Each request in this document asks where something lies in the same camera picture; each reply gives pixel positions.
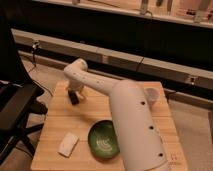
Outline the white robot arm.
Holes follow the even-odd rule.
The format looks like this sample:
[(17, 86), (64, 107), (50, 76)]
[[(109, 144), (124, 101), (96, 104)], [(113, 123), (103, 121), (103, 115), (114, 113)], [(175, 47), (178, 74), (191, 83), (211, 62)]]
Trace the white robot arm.
[(172, 171), (162, 139), (151, 116), (155, 91), (144, 89), (136, 81), (113, 79), (88, 72), (84, 59), (64, 68), (71, 80), (109, 97), (114, 130), (126, 171)]

